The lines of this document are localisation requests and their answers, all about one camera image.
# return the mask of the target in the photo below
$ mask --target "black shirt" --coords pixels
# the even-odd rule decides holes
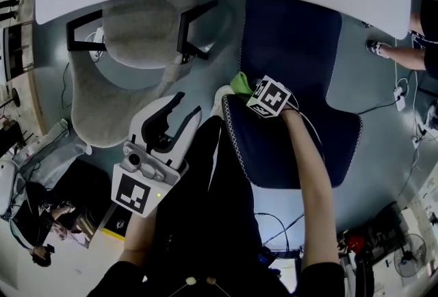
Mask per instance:
[[[216,285],[208,276],[196,276],[195,285],[186,285],[189,276],[174,272],[171,266],[156,272],[155,279],[143,283],[144,271],[128,262],[112,266],[88,297],[97,296],[289,296],[279,278],[262,266],[244,267],[237,260],[230,264],[226,276],[219,274]],[[344,297],[344,270],[335,263],[320,263],[305,268],[294,296]]]

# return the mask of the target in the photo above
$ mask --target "white wall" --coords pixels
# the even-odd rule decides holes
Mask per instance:
[[[88,250],[78,244],[61,242],[52,234],[46,243],[52,244],[56,252],[52,255],[52,265],[41,268],[12,237],[8,224],[1,221],[0,274],[15,282],[18,289],[0,281],[0,289],[7,297],[87,296],[123,250],[121,244],[100,231]]]

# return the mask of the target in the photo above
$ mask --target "black pants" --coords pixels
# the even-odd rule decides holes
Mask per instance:
[[[230,269],[236,258],[255,263],[261,238],[253,191],[221,118],[212,117],[199,128],[186,160],[188,172],[158,207],[152,262],[165,262],[165,269],[176,274],[211,276]],[[151,265],[149,276],[159,271]]]
[[[3,8],[11,8],[13,6],[17,6],[20,3],[18,0],[7,0],[0,2],[0,9]],[[0,14],[0,21],[9,20],[10,18],[14,18],[15,14],[13,11],[6,12],[5,14]]]

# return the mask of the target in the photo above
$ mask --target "navy blue chair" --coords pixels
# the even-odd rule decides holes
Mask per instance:
[[[337,54],[342,18],[339,12],[299,0],[246,0],[240,70],[248,81],[268,75],[298,99],[318,131],[307,125],[325,156],[333,187],[342,184],[360,140],[358,115],[326,102]],[[282,118],[263,119],[239,96],[222,100],[229,135],[240,164],[261,188],[300,188],[294,150]]]

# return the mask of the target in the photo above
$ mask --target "blue floor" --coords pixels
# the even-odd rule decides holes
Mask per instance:
[[[237,73],[240,57],[240,40],[244,24],[245,0],[220,0],[221,18],[225,15],[232,24],[227,36],[216,45],[208,62],[195,61],[190,75],[173,88],[172,92],[184,91],[183,107],[172,115],[171,124],[177,124],[196,105],[203,110],[203,119],[209,116],[215,91],[228,84]],[[61,118],[68,118],[70,111],[61,107],[63,88],[62,73],[68,63],[65,24],[67,21],[89,13],[96,7],[81,10],[58,18],[45,25],[35,27],[34,47],[36,83],[40,104],[47,127]],[[98,24],[91,24],[77,31],[84,39]],[[394,42],[377,29],[364,29],[356,19],[343,16],[343,29],[339,51],[328,94],[328,103],[334,108],[360,112],[369,107],[391,103],[395,83],[394,62],[370,55],[365,51],[368,38],[380,38]],[[398,43],[408,45],[409,41]],[[160,72],[135,70],[115,62],[104,54],[98,63],[101,72],[113,83],[123,88],[138,89],[150,86],[159,80]],[[398,77],[408,77],[409,71],[398,66]],[[67,77],[66,101],[71,100],[71,78]],[[422,86],[433,89],[434,82],[419,73]],[[386,107],[363,116],[363,133],[357,154],[344,183],[334,191],[335,213],[339,230],[364,223],[384,206],[399,200],[404,206],[426,180],[438,160],[438,144],[425,140],[420,146],[419,169],[412,177],[401,196],[398,196],[411,169],[414,148],[411,137],[415,92],[415,76],[411,75],[407,108],[398,112],[395,106]],[[418,120],[423,120],[431,99],[417,94],[415,108]],[[112,166],[121,161],[121,147],[95,149],[87,162],[112,173]],[[298,190],[267,190],[254,188],[255,211],[268,212],[278,216],[285,224],[302,213],[302,200]],[[281,230],[280,224],[272,218],[258,218],[262,239]],[[300,220],[288,231],[291,248],[304,242],[304,220]],[[271,242],[272,248],[284,249],[284,236]]]

